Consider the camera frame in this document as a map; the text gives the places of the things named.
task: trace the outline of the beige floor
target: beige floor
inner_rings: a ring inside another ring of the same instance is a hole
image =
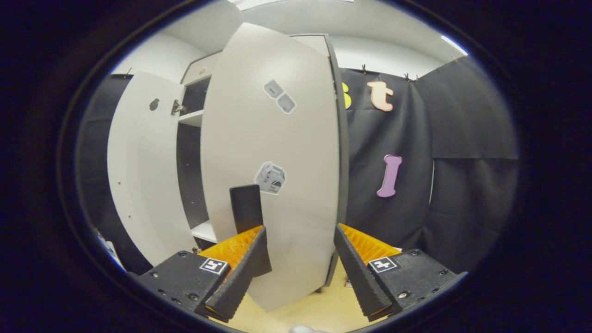
[[[349,332],[368,326],[370,323],[362,314],[353,288],[345,287],[346,280],[339,260],[331,285],[323,288],[322,293],[310,294],[299,302],[269,313],[265,313],[247,294],[228,324],[217,322],[249,333],[288,333],[298,324],[328,333]]]

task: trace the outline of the white cabinet door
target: white cabinet door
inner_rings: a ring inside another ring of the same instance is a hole
[[[266,91],[271,81],[276,86]],[[285,172],[279,194],[261,192],[273,271],[253,279],[249,294],[267,311],[298,301],[327,277],[339,192],[334,89],[326,55],[248,23],[221,52],[208,87],[201,165],[218,241],[236,234],[229,188],[253,184],[265,162]]]
[[[179,113],[170,113],[184,92],[181,84],[137,72],[109,131],[107,170],[115,208],[131,240],[154,266],[195,246],[177,178]]]

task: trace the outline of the black curtain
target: black curtain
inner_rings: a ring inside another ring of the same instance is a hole
[[[128,236],[111,197],[107,173],[107,141],[115,108],[132,75],[110,75],[97,88],[82,119],[78,139],[77,181],[91,223],[111,241],[128,271],[152,268]]]
[[[341,72],[352,97],[346,223],[470,271],[499,237],[516,191],[518,147],[504,97],[470,57],[418,81]],[[370,81],[394,91],[392,111],[372,105]],[[403,163],[396,194],[380,198],[387,154]]]

